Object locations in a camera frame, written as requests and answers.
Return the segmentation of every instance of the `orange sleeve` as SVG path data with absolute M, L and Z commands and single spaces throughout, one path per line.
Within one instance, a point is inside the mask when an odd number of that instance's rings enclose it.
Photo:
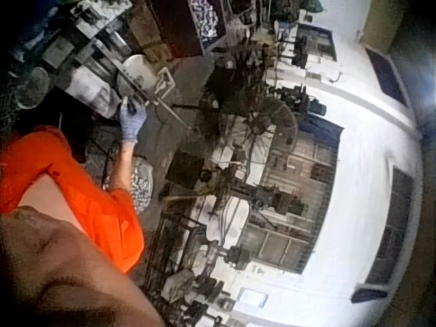
M 136 263 L 144 239 L 130 195 L 122 189 L 100 189 L 74 160 L 61 131 L 39 128 L 10 143 L 0 162 L 0 213 L 14 210 L 38 176 L 49 174 L 100 250 L 123 272 Z
M 123 261 L 126 266 L 132 267 L 139 259 L 144 250 L 144 234 L 134 210 L 134 203 L 124 189 L 114 189 L 109 192 L 110 196 L 119 206 L 122 221 L 121 244 L 123 244 Z

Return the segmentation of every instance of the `metal tool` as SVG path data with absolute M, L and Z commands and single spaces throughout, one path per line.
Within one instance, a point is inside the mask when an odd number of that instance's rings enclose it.
M 157 105 L 161 105 L 163 106 L 175 119 L 177 119 L 177 121 L 179 121 L 183 126 L 185 126 L 187 129 L 191 129 L 190 126 L 188 126 L 188 124 L 186 124 L 186 122 L 184 122 L 184 120 L 182 120 L 182 118 L 177 115 L 177 113 L 175 113 L 175 111 L 173 111 L 173 109 L 171 109 L 169 107 L 169 105 L 167 105 L 162 98 L 155 96 L 154 94 L 150 94 L 148 91 L 144 90 L 131 76 L 130 74 L 125 70 L 124 66 L 122 63 L 120 63 L 118 60 L 114 59 L 112 57 L 111 52 L 104 46 L 103 42 L 101 42 L 100 40 L 96 40 L 94 45 L 97 47 L 97 49 L 100 50 L 100 52 L 111 62 L 111 64 L 113 64 L 113 66 L 118 70 L 118 72 L 120 73 L 120 76 L 122 76 L 128 83 L 129 85 L 134 88 L 137 92 L 138 95 L 144 100 L 144 102 L 153 102 L 156 106 Z

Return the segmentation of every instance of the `concrete floor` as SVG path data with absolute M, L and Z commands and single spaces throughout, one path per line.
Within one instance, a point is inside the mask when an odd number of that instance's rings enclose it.
M 166 103 L 197 105 L 213 67 L 213 58 L 208 55 L 181 59 L 172 72 L 176 89 L 166 97 Z M 175 109 L 174 111 L 188 125 L 195 125 L 197 117 L 195 110 Z M 152 201 L 139 217 L 146 248 L 142 258 L 129 274 L 138 285 L 143 283 L 147 247 L 151 244 L 163 208 L 162 203 L 157 199 L 158 195 L 165 185 L 165 175 L 176 149 L 188 137 L 187 129 L 161 106 L 156 110 L 149 110 L 149 116 L 138 136 L 135 154 L 145 156 L 153 166 Z

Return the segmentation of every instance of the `latex glove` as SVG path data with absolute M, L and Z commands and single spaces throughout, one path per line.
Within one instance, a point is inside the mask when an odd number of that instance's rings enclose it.
M 137 143 L 138 133 L 147 119 L 145 105 L 134 98 L 124 97 L 121 102 L 120 120 L 123 141 Z

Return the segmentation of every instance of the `window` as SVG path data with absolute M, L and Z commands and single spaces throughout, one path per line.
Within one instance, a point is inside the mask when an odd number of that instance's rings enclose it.
M 411 189 L 412 179 L 394 168 L 388 219 L 368 284 L 387 284 L 394 272 L 409 220 Z
M 332 32 L 319 27 L 299 24 L 297 37 L 307 37 L 307 52 L 311 55 L 337 61 Z
M 266 300 L 268 300 L 268 294 L 258 291 L 250 290 L 242 287 L 238 295 L 238 302 L 245 303 L 246 305 L 252 305 L 253 307 L 263 308 Z
M 239 245 L 254 260 L 295 273 L 304 270 L 326 215 L 338 147 L 339 141 L 326 145 L 315 134 L 299 131 L 290 151 L 277 128 L 261 184 L 294 195 L 295 210 L 286 215 L 263 210 L 275 228 L 259 215 L 248 218 Z

